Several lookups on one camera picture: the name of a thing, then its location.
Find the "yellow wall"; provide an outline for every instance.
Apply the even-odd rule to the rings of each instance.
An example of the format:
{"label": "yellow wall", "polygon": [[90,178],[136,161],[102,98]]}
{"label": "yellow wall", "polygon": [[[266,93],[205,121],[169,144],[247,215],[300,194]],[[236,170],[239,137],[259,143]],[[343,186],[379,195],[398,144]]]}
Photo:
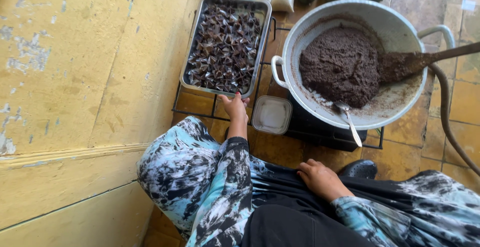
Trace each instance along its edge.
{"label": "yellow wall", "polygon": [[0,242],[132,246],[199,0],[0,0]]}

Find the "rubber hose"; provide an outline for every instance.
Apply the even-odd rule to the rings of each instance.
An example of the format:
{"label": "rubber hose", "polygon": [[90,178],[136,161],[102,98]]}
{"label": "rubber hose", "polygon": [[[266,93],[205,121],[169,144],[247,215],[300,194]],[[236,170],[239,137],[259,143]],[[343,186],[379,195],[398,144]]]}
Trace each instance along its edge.
{"label": "rubber hose", "polygon": [[460,157],[470,166],[470,168],[480,176],[480,169],[479,167],[468,157],[465,151],[462,149],[460,144],[455,139],[452,129],[450,128],[450,121],[448,120],[448,108],[449,108],[449,94],[450,89],[448,85],[447,76],[441,70],[440,66],[437,63],[433,63],[429,66],[429,68],[435,73],[438,78],[438,82],[440,83],[440,93],[441,93],[441,104],[440,104],[440,118],[441,118],[441,125],[443,127],[443,131],[447,136],[447,139],[452,144],[453,148],[458,152]]}

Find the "spoon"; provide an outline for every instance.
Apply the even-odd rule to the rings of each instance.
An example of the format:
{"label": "spoon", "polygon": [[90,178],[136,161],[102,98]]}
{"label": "spoon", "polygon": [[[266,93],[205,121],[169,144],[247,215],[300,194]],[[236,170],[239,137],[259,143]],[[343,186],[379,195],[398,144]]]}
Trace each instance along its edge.
{"label": "spoon", "polygon": [[422,71],[424,67],[429,66],[436,61],[478,52],[480,52],[480,42],[436,53],[386,53],[380,55],[378,59],[378,73],[380,75],[379,82],[381,84],[398,82],[412,74]]}
{"label": "spoon", "polygon": [[343,102],[336,102],[334,103],[340,110],[344,111],[345,114],[347,115],[346,118],[348,119],[348,123],[350,124],[350,129],[352,130],[352,134],[353,134],[353,139],[355,140],[355,142],[357,142],[357,145],[359,147],[362,146],[362,142],[360,141],[360,136],[358,136],[359,134],[357,133],[357,130],[355,129],[355,127],[353,126],[353,122],[352,122],[352,119],[350,117],[350,113],[349,113],[349,110],[350,110],[350,106],[346,103],[343,103]]}

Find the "cooking pot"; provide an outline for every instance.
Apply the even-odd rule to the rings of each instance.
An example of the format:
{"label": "cooking pot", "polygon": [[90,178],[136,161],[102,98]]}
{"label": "cooking pot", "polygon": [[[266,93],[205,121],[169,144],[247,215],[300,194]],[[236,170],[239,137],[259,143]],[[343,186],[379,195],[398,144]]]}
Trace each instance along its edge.
{"label": "cooking pot", "polygon": [[[282,51],[282,57],[272,58],[272,74],[275,81],[290,90],[295,100],[309,113],[335,127],[350,126],[344,113],[337,112],[333,103],[302,84],[299,72],[301,52],[323,31],[338,27],[355,27],[362,30],[383,52],[425,52],[421,38],[442,32],[447,48],[454,48],[452,32],[438,25],[421,32],[393,9],[369,0],[338,0],[323,4],[303,16],[290,30]],[[284,80],[279,79],[276,64],[282,66]],[[423,72],[399,83],[380,87],[377,96],[361,109],[351,109],[352,121],[357,130],[385,126],[405,114],[422,94],[427,79],[427,67]]]}

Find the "sleeve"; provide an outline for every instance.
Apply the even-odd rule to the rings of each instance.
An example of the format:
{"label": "sleeve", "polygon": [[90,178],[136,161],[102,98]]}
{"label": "sleeve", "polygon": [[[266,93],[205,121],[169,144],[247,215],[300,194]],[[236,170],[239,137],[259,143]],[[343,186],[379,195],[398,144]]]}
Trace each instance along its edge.
{"label": "sleeve", "polygon": [[331,202],[343,224],[367,238],[376,247],[407,246],[411,219],[379,203],[355,196]]}
{"label": "sleeve", "polygon": [[198,209],[186,246],[234,246],[241,243],[252,213],[248,142],[232,137],[220,147],[217,171]]}

